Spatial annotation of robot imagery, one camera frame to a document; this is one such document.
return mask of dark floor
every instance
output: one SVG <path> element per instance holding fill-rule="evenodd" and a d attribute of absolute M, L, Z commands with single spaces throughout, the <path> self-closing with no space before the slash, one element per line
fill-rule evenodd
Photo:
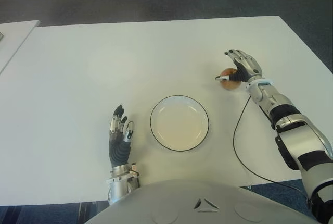
<path fill-rule="evenodd" d="M 305 192 L 301 180 L 293 180 L 284 182 L 284 184 L 293 186 Z M 305 200 L 295 190 L 282 188 L 280 185 L 272 183 L 264 185 L 252 186 L 250 191 L 263 195 L 269 199 L 295 209 L 305 215 L 314 218 L 308 210 Z M 17 218 L 17 224 L 76 224 L 79 216 L 79 203 L 73 204 L 57 204 L 43 206 L 23 206 L 21 213 Z M 90 212 L 87 215 L 87 220 L 94 217 L 107 206 L 107 202 L 99 202 L 90 204 Z M 0 223 L 3 223 L 4 216 L 8 207 L 0 207 Z"/>
<path fill-rule="evenodd" d="M 41 26 L 269 15 L 281 16 L 333 71 L 332 0 L 0 0 L 0 23 L 39 19 Z M 299 180 L 288 183 L 302 187 Z M 267 184 L 252 191 L 310 215 L 290 189 Z M 24 206 L 17 223 L 72 224 L 78 209 L 79 204 Z M 0 207 L 0 223 L 6 210 Z"/>

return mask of apple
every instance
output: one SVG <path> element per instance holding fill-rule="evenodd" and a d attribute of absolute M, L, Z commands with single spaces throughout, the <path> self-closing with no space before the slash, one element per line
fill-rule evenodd
<path fill-rule="evenodd" d="M 221 72 L 221 76 L 227 76 L 229 74 L 234 74 L 237 72 L 237 69 L 234 68 L 227 68 Z M 235 90 L 241 85 L 241 82 L 234 82 L 234 81 L 220 81 L 221 86 L 227 90 Z"/>

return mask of white table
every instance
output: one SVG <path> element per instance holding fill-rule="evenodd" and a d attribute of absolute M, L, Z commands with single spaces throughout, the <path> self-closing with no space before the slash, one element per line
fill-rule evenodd
<path fill-rule="evenodd" d="M 333 76 L 279 17 L 87 24 L 36 28 L 0 76 L 0 205 L 107 198 L 108 129 L 121 103 L 136 123 L 130 162 L 142 185 L 175 178 L 237 186 L 266 183 L 247 172 L 232 134 L 248 97 L 214 80 L 241 49 L 333 139 Z M 188 152 L 162 147 L 150 131 L 158 101 L 187 95 L 208 113 L 209 133 Z M 275 132 L 251 102 L 240 123 L 240 157 L 254 171 L 300 178 L 284 163 Z"/>
<path fill-rule="evenodd" d="M 39 21 L 0 24 L 4 37 L 0 40 L 0 74 Z"/>

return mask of wire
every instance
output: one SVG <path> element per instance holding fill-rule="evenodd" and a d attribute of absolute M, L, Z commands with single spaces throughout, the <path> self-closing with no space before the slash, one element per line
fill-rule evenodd
<path fill-rule="evenodd" d="M 272 182 L 272 183 L 275 183 L 275 184 L 278 184 L 278 185 L 285 186 L 285 187 L 287 187 L 287 188 L 290 188 L 290 189 L 296 190 L 296 191 L 298 191 L 299 193 L 301 193 L 301 194 L 305 197 L 305 199 L 307 200 L 308 197 L 307 197 L 307 196 L 306 196 L 301 190 L 299 190 L 299 189 L 297 189 L 297 188 L 294 188 L 293 186 L 288 186 L 288 185 L 285 185 L 285 184 L 283 184 L 283 183 L 280 183 L 280 182 L 277 182 L 277 181 L 273 181 L 273 180 L 267 179 L 267 178 L 265 178 L 265 177 L 263 177 L 263 176 L 260 176 L 259 174 L 255 173 L 255 172 L 253 172 L 251 169 L 249 169 L 249 168 L 248 168 L 248 167 L 242 162 L 242 160 L 239 158 L 239 156 L 238 156 L 238 154 L 237 154 L 237 151 L 236 151 L 236 148 L 235 148 L 235 134 L 236 134 L 236 130 L 237 130 L 237 128 L 238 128 L 239 122 L 240 122 L 240 120 L 241 120 L 241 117 L 243 116 L 243 113 L 244 113 L 244 111 L 245 111 L 245 109 L 246 109 L 246 106 L 248 105 L 250 99 L 251 99 L 251 96 L 249 96 L 248 100 L 246 101 L 245 106 L 244 106 L 242 112 L 240 113 L 240 116 L 239 116 L 238 122 L 237 122 L 237 124 L 236 124 L 236 126 L 235 126 L 235 130 L 234 130 L 234 135 L 233 135 L 233 148 L 234 148 L 234 152 L 235 152 L 235 155 L 236 155 L 237 159 L 238 159 L 239 162 L 240 162 L 240 163 L 241 163 L 241 164 L 242 164 L 247 170 L 249 170 L 252 174 L 254 174 L 254 175 L 258 176 L 259 178 L 264 179 L 264 180 L 266 180 L 266 181 L 270 181 L 270 182 Z"/>

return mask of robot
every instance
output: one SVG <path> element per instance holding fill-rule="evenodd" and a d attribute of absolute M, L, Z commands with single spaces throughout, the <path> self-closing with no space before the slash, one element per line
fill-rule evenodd
<path fill-rule="evenodd" d="M 300 170 L 307 205 L 317 221 L 333 223 L 333 150 L 310 120 L 262 77 L 257 61 L 240 50 L 225 52 L 237 72 L 217 81 L 242 81 L 276 131 L 275 142 L 290 169 Z M 126 117 L 120 105 L 109 134 L 112 164 L 110 206 L 87 223 L 317 223 L 251 191 L 231 185 L 170 180 L 140 187 L 136 164 L 127 163 L 134 123 L 122 134 Z"/>

